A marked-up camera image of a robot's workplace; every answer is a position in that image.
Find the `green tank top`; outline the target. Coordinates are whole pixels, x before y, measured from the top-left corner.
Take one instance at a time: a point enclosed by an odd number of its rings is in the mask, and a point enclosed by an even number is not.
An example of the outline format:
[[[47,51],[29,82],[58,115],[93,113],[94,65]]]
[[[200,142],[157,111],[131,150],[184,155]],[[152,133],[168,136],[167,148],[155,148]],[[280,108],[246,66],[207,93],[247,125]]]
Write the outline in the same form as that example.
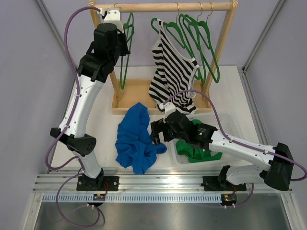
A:
[[[204,124],[200,120],[188,120],[175,143],[177,154],[186,156],[189,163],[220,160],[222,152],[212,154],[209,150],[215,131],[216,127]]]

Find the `blue tank top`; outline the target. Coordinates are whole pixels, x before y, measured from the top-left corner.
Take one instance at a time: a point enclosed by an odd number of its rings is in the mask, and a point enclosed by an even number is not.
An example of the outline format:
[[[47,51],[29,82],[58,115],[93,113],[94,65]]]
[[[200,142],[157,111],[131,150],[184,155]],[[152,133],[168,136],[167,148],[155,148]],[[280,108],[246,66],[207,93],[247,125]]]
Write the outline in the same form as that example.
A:
[[[116,161],[124,168],[132,167],[135,174],[145,174],[158,154],[166,152],[165,144],[155,145],[148,132],[149,113],[142,103],[132,106],[118,125]]]

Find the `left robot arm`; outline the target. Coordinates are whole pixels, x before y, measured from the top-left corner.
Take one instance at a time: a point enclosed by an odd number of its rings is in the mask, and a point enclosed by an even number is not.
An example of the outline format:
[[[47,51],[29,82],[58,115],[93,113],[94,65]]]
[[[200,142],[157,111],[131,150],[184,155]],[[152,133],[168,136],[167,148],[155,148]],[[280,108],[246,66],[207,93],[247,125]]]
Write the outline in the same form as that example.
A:
[[[86,134],[88,117],[118,58],[129,53],[121,24],[99,24],[94,30],[94,40],[77,69],[79,86],[74,95],[77,102],[70,102],[62,123],[50,131],[52,137],[66,145],[79,158],[87,185],[94,191],[103,187],[104,179],[103,170],[94,153],[96,138]]]

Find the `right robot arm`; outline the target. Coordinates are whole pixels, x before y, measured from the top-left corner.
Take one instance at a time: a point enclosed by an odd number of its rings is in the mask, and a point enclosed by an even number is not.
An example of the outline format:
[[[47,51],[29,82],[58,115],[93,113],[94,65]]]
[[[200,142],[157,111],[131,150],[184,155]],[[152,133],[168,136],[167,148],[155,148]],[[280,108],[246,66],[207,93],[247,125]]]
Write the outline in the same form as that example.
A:
[[[267,186],[287,191],[290,187],[294,159],[287,145],[276,146],[251,143],[226,134],[208,124],[195,124],[179,111],[151,122],[150,138],[155,145],[179,139],[195,149],[234,155],[247,162],[246,166],[224,166],[218,176],[218,185],[224,190],[234,185],[264,182]]]

